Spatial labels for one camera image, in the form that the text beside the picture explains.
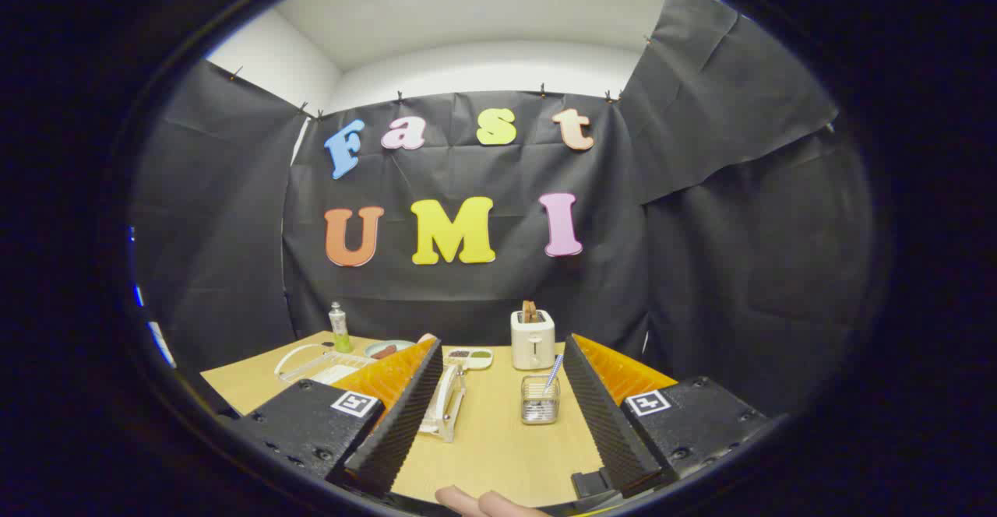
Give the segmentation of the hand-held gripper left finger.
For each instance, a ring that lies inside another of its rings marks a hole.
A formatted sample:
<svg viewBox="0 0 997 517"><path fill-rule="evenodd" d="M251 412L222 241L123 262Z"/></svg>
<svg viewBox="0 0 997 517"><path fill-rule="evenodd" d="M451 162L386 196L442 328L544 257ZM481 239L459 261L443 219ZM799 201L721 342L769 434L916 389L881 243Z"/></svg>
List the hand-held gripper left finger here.
<svg viewBox="0 0 997 517"><path fill-rule="evenodd" d="M442 346L422 340L384 360L319 339L224 365L225 421L242 454L293 492L382 498L393 488L442 375Z"/></svg>

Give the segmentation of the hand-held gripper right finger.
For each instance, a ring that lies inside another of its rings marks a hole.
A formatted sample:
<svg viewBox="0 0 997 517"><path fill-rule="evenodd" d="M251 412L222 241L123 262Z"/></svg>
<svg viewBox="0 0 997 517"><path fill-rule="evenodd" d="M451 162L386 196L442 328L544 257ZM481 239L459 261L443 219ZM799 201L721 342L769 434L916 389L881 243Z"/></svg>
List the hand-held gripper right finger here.
<svg viewBox="0 0 997 517"><path fill-rule="evenodd" d="M610 485L623 497L704 470L747 445L770 419L706 376L675 380L581 335L564 371Z"/></svg>

